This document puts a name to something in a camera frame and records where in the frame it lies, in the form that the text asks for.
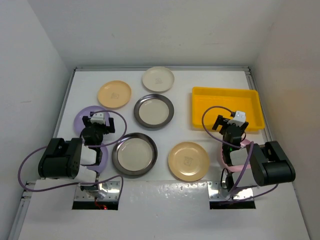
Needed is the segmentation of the steel plate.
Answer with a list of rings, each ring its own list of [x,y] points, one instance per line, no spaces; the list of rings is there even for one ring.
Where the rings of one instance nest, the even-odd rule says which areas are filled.
[[[113,147],[112,164],[123,175],[137,178],[148,173],[158,158],[156,143],[144,133],[133,132],[122,137]]]
[[[148,129],[161,129],[173,118],[173,103],[164,95],[148,94],[141,97],[133,108],[135,120]]]

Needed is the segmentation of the pink plate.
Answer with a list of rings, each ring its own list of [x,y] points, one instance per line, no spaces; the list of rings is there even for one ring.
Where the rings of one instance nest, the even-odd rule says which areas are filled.
[[[241,142],[240,145],[242,148],[244,148],[246,145],[249,145],[250,142],[251,142],[250,140],[245,139],[243,142]],[[222,168],[226,168],[229,172],[240,172],[244,166],[243,164],[236,164],[236,165],[231,165],[231,166],[227,165],[223,160],[222,152],[219,154],[217,161]]]

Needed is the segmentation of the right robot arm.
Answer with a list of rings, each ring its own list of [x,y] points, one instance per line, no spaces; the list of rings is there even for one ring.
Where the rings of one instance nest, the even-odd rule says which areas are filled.
[[[247,165],[245,171],[227,170],[225,187],[229,192],[237,188],[269,186],[290,183],[296,179],[296,171],[277,141],[268,141],[241,146],[242,135],[248,122],[235,123],[232,119],[218,115],[212,129],[221,126],[222,160],[228,167]]]

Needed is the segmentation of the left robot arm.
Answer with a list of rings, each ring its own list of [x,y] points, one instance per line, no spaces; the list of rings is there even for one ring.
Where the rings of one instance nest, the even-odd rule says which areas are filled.
[[[98,147],[105,135],[115,133],[113,118],[106,123],[103,113],[82,117],[84,128],[80,136],[65,141],[52,138],[38,164],[42,178],[68,179],[85,186],[95,186],[97,176],[106,168],[108,150]]]

